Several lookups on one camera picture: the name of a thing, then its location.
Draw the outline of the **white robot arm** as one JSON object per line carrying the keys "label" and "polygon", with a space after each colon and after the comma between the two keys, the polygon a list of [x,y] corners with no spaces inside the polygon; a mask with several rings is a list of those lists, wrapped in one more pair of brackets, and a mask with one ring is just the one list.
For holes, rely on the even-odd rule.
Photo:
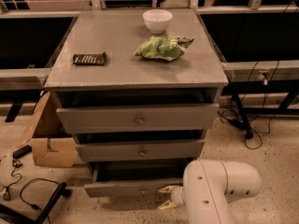
{"label": "white robot arm", "polygon": [[251,165],[237,161],[195,160],[183,174],[183,185],[159,189],[170,199],[159,209],[185,206],[189,224],[235,224],[229,203],[258,195],[262,178]]}

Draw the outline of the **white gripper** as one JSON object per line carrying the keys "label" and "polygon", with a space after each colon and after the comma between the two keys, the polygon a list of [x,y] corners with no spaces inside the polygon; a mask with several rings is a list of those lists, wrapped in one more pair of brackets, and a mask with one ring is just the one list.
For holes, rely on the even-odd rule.
{"label": "white gripper", "polygon": [[158,191],[160,193],[171,193],[171,200],[167,200],[158,206],[160,210],[172,209],[185,204],[184,188],[182,186],[167,185],[158,189]]}

